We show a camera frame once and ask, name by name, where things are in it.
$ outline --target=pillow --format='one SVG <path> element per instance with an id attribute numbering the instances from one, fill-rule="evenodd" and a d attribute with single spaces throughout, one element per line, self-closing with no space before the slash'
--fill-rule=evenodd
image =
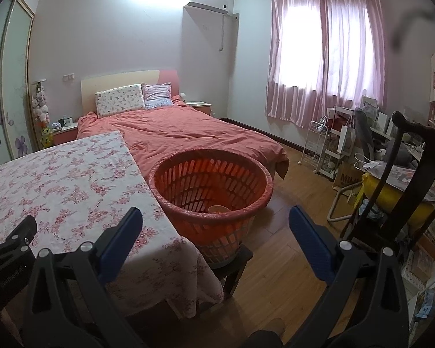
<path id="1" fill-rule="evenodd" d="M 145 102 L 139 84 L 96 92 L 95 103 L 99 117 L 145 109 Z"/>
<path id="2" fill-rule="evenodd" d="M 171 101 L 170 82 L 162 85 L 147 85 L 146 83 L 142 83 L 142 94 L 145 98 L 145 108 L 147 110 L 173 105 L 173 101 Z"/>

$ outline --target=wall socket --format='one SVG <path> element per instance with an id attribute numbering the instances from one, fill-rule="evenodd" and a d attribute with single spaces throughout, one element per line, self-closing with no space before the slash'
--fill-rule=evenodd
<path id="1" fill-rule="evenodd" d="M 63 81 L 73 81 L 74 80 L 74 73 L 71 73 L 70 75 L 64 75 L 63 76 Z"/>

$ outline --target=yellow bag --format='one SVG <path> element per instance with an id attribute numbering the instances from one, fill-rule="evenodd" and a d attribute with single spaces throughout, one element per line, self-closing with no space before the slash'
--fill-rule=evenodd
<path id="1" fill-rule="evenodd" d="M 369 173 L 363 175 L 364 194 L 368 199 L 372 197 L 372 194 L 378 186 L 379 181 L 379 179 Z M 385 184 L 375 203 L 384 212 L 391 213 L 396 203 L 401 198 L 402 194 L 402 191 L 390 186 L 389 184 Z M 422 226 L 422 224 L 425 222 L 427 217 L 432 213 L 434 209 L 435 204 L 433 203 L 420 203 L 412 216 L 409 218 L 408 225 L 413 231 L 417 230 Z"/>

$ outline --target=blue gripper pad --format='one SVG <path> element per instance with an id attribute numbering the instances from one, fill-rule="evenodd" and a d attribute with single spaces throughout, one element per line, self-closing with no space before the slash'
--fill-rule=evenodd
<path id="1" fill-rule="evenodd" d="M 142 231 L 142 227 L 142 213 L 137 208 L 131 208 L 118 226 L 105 230 L 105 232 L 108 232 L 113 229 L 114 234 L 112 234 L 110 241 L 101 253 L 98 262 L 98 280 L 102 285 L 116 279 L 133 244 Z"/>
<path id="2" fill-rule="evenodd" d="M 312 222 L 298 205 L 290 210 L 289 225 L 316 277 L 330 285 L 335 279 L 334 236 L 326 227 Z"/>

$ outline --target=floral tablecloth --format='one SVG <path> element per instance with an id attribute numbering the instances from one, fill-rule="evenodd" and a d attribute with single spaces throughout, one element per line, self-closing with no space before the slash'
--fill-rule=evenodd
<path id="1" fill-rule="evenodd" d="M 139 172 L 119 132 L 76 140 L 0 166 L 0 243 L 28 214 L 37 221 L 30 247 L 69 252 L 96 241 L 129 210 L 143 230 L 107 290 L 123 315 L 167 299 L 185 317 L 196 300 L 220 302 L 220 282 L 179 236 Z"/>

